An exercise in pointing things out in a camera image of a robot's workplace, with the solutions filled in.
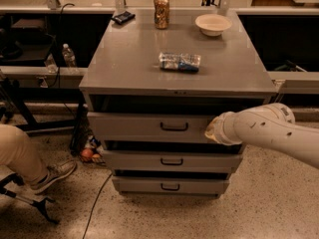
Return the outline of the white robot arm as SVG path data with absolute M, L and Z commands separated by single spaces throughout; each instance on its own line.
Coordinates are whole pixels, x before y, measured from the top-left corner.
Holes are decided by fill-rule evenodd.
M 246 143 L 272 149 L 319 168 L 319 129 L 297 125 L 292 110 L 281 103 L 223 113 L 204 134 L 223 145 Z

